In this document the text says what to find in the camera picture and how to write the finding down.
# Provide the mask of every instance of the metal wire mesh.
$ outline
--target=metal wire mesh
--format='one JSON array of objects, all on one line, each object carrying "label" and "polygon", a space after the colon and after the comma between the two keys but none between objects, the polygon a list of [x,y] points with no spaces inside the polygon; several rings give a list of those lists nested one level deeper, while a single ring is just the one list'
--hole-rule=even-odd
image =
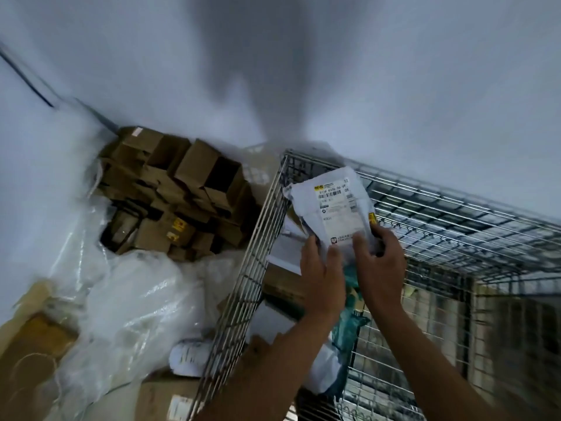
[{"label": "metal wire mesh", "polygon": [[[261,298],[265,258],[288,208],[282,187],[338,167],[290,151],[284,156],[219,321],[192,414],[225,384],[242,353]],[[488,401],[558,413],[561,227],[372,167],[353,167],[379,221],[393,227],[407,256],[405,311]],[[368,311],[364,315],[371,318]],[[360,330],[343,397],[296,404],[287,418],[297,417],[424,419],[373,320]]]}]

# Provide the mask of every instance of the barcode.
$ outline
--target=barcode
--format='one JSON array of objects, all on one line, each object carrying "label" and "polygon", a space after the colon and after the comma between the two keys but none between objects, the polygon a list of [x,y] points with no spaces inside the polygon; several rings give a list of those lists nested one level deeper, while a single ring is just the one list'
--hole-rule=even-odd
[{"label": "barcode", "polygon": [[326,194],[321,194],[319,197],[320,198],[328,198],[330,196],[339,195],[340,193],[341,193],[340,190],[334,190],[333,192],[327,192]]}]

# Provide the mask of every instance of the stack of cardboard boxes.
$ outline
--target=stack of cardboard boxes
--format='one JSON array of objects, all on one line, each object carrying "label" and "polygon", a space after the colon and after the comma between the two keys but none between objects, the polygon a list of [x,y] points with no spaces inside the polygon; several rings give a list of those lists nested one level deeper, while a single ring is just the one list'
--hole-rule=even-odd
[{"label": "stack of cardboard boxes", "polygon": [[138,248],[194,260],[224,243],[239,247],[255,226],[242,165],[201,140],[124,127],[100,157],[98,191],[117,207],[102,243],[117,254]]}]

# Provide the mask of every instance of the wire cage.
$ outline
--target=wire cage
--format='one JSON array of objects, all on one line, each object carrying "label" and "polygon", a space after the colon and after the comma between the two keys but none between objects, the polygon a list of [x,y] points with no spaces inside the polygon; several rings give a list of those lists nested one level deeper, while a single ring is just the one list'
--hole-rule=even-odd
[{"label": "wire cage", "polygon": [[[242,353],[261,300],[266,256],[288,208],[282,188],[340,167],[288,151],[273,179],[218,323],[191,408],[209,402]],[[352,165],[379,222],[407,257],[404,310],[490,403],[518,414],[561,411],[561,227],[446,194],[423,183]],[[363,315],[371,319],[367,309]],[[375,321],[361,328],[338,401],[295,403],[287,419],[421,420],[422,411]]]}]

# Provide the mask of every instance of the left hand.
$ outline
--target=left hand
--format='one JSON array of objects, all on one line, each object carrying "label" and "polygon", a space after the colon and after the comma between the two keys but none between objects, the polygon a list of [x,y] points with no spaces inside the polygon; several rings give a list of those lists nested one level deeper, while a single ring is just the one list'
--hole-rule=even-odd
[{"label": "left hand", "polygon": [[329,319],[335,325],[346,299],[343,257],[339,248],[336,245],[329,247],[324,265],[319,256],[316,237],[310,236],[302,248],[300,270],[306,282],[306,314]]}]

